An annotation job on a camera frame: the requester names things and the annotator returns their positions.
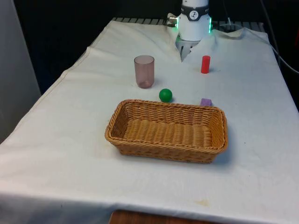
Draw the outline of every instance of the wicker basket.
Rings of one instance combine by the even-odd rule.
[[[211,163],[226,150],[228,129],[217,107],[125,100],[105,138],[123,155]]]

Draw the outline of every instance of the plastic cup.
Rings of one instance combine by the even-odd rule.
[[[149,55],[140,55],[134,59],[136,82],[140,88],[147,89],[154,84],[155,59]]]

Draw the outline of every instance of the purple cube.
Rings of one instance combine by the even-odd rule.
[[[212,100],[202,98],[200,105],[201,106],[212,106]]]

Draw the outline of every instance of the white table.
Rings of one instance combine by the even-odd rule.
[[[265,33],[259,33],[267,39]],[[106,223],[116,209],[223,223],[299,220],[299,117],[271,48],[246,30],[214,31],[181,62],[176,33],[112,21],[0,145],[0,223]],[[133,58],[155,57],[139,89]],[[199,73],[201,57],[211,72]],[[104,138],[117,104],[212,99],[229,148],[213,164],[119,154]]]

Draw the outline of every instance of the red block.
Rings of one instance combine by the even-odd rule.
[[[201,64],[201,73],[207,74],[210,71],[210,61],[211,57],[208,55],[205,55],[202,57],[202,64]]]

